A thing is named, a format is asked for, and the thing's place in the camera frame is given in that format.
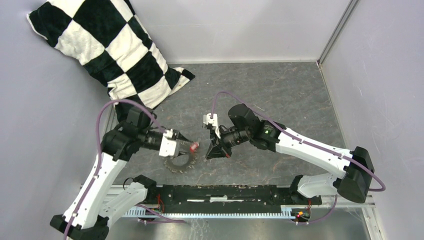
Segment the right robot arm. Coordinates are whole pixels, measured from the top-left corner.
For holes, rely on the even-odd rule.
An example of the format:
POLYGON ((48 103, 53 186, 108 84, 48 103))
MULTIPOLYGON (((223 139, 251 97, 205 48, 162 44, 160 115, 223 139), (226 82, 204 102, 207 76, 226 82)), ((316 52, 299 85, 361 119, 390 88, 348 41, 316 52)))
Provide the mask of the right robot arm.
POLYGON ((230 158, 232 147, 248 142, 259 150, 290 155, 326 171, 319 175, 298 175, 289 189, 289 199, 302 204, 321 195, 338 194, 354 203, 363 204, 370 191, 375 172, 367 149, 334 147, 305 137, 280 123, 259 119, 245 104, 228 111, 233 125, 218 123, 215 113, 203 116, 203 127, 210 131, 207 159, 230 158))

